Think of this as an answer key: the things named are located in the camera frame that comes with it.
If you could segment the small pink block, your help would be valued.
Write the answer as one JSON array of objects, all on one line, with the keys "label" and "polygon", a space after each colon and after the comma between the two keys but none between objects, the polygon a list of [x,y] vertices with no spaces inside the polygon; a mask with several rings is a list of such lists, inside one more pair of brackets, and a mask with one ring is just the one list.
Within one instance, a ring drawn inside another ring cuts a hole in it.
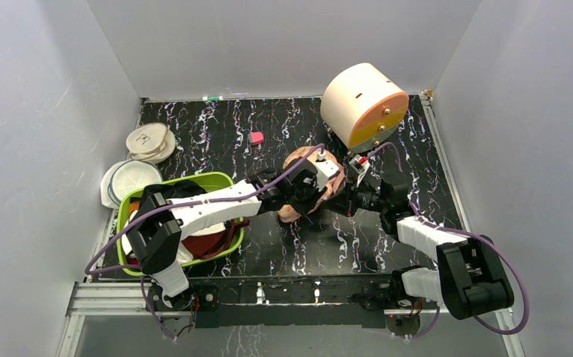
[{"label": "small pink block", "polygon": [[264,135],[262,132],[251,132],[249,134],[249,143],[252,146],[261,145],[264,142]]}]

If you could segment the white round mesh bag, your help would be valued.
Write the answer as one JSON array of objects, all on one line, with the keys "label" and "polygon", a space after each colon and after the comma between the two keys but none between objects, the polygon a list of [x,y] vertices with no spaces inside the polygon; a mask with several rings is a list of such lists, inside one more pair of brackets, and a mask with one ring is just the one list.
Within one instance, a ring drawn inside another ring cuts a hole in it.
[{"label": "white round mesh bag", "polygon": [[103,206],[117,209],[131,192],[162,182],[162,174],[154,164],[138,160],[120,161],[103,175],[100,200]]}]

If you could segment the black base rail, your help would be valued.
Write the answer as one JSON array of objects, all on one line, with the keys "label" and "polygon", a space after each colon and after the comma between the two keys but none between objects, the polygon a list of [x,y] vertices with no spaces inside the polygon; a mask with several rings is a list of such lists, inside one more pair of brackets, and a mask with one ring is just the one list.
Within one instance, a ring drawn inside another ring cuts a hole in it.
[{"label": "black base rail", "polygon": [[416,333],[423,303],[402,297],[391,274],[212,277],[191,279],[175,297],[152,284],[146,307],[187,327],[341,326]]}]

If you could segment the small green white marker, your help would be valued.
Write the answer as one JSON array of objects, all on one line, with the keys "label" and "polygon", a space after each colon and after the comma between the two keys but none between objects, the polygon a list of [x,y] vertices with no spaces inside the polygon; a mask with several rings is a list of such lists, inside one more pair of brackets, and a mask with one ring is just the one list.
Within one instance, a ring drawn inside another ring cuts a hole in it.
[{"label": "small green white marker", "polygon": [[223,96],[204,96],[204,97],[202,97],[202,100],[205,102],[217,102],[217,101],[224,100],[224,97]]}]

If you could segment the black garment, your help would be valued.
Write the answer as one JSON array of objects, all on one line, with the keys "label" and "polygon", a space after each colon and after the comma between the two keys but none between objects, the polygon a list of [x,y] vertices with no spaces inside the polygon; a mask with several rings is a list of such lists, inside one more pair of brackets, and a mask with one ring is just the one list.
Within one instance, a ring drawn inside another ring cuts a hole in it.
[{"label": "black garment", "polygon": [[196,182],[190,180],[176,181],[173,184],[151,184],[143,189],[141,197],[131,198],[129,202],[131,204],[134,202],[142,204],[148,196],[155,193],[160,193],[164,199],[181,199],[198,196],[207,193],[207,191]]}]

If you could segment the dark red bra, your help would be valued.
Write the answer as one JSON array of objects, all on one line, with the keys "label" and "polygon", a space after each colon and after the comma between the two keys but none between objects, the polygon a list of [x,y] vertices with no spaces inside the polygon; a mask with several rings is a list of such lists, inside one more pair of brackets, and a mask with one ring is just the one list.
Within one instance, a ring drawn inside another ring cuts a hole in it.
[{"label": "dark red bra", "polygon": [[177,258],[181,264],[217,259],[230,254],[243,241],[249,220],[230,220],[197,231],[181,241]]}]

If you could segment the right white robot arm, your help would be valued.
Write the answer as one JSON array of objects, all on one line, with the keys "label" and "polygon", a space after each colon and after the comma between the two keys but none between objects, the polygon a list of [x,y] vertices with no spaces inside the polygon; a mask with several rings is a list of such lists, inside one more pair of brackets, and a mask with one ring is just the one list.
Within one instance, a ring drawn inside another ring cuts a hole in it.
[{"label": "right white robot arm", "polygon": [[414,212],[406,184],[381,181],[373,186],[350,179],[327,202],[327,209],[344,216],[358,210],[376,212],[384,232],[429,257],[436,269],[410,266],[393,271],[384,300],[408,308],[419,299],[445,306],[458,320],[505,309],[514,293],[498,254],[486,237],[466,238],[446,231]]}]

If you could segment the floral mesh laundry bag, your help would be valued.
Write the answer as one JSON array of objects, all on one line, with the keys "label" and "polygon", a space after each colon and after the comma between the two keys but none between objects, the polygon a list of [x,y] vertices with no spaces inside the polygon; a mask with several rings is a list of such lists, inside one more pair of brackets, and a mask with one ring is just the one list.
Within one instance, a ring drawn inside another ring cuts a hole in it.
[{"label": "floral mesh laundry bag", "polygon": [[304,188],[301,193],[297,193],[293,203],[284,205],[278,211],[282,222],[293,222],[302,216],[312,213],[343,190],[346,180],[345,169],[337,161],[335,155],[326,149],[315,149],[307,157],[307,160],[296,168],[295,172],[299,169],[312,167],[317,169],[317,176],[321,173],[326,173],[326,169],[323,167],[320,169],[318,164],[328,167],[330,167],[330,164],[333,164],[333,175],[329,176],[327,181],[324,181],[325,185],[321,186],[321,190],[313,190],[312,193],[309,193],[309,190]]}]

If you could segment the cream cylindrical drum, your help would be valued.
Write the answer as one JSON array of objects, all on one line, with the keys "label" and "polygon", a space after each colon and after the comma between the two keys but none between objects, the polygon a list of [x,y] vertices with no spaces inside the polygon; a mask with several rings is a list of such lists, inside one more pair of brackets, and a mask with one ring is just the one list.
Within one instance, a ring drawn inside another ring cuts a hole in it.
[{"label": "cream cylindrical drum", "polygon": [[404,119],[409,95],[368,62],[345,69],[325,89],[321,118],[351,152],[388,139]]}]

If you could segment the green plastic basket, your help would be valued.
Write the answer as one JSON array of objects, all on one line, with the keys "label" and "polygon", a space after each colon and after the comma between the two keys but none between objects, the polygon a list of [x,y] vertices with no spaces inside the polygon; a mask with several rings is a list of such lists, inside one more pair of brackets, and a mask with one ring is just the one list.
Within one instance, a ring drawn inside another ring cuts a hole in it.
[{"label": "green plastic basket", "polygon": [[[196,182],[198,185],[203,187],[207,193],[221,190],[233,185],[233,181],[229,175],[221,172],[209,172],[209,173],[200,173],[192,176],[185,176],[181,178],[175,178],[169,181],[164,181],[164,184],[173,184],[176,181],[181,180],[190,180]],[[128,221],[132,218],[132,214],[137,211],[138,203],[134,202],[131,204],[129,201],[131,198],[134,197],[141,197],[143,189],[136,190],[129,194],[127,197],[123,199],[120,204],[119,211],[118,211],[118,218],[116,219],[116,232],[121,231],[124,226],[128,223]],[[181,264],[184,268],[185,272],[189,274],[190,277],[207,277],[207,276],[216,276],[218,273],[216,270],[222,269],[225,266],[225,259],[230,254],[218,257],[217,259],[210,259],[210,260],[198,260],[191,263]]]}]

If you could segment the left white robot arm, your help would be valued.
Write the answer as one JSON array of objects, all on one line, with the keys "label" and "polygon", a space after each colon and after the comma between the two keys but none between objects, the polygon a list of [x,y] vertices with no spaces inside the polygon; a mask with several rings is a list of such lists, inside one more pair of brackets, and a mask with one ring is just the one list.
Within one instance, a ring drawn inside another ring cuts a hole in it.
[{"label": "left white robot arm", "polygon": [[301,215],[309,213],[327,192],[327,183],[339,174],[331,160],[292,162],[282,173],[264,170],[238,183],[181,199],[148,196],[122,230],[143,274],[162,288],[174,309],[192,303],[193,289],[177,260],[183,240],[197,231],[240,217],[278,211],[289,205]]}]

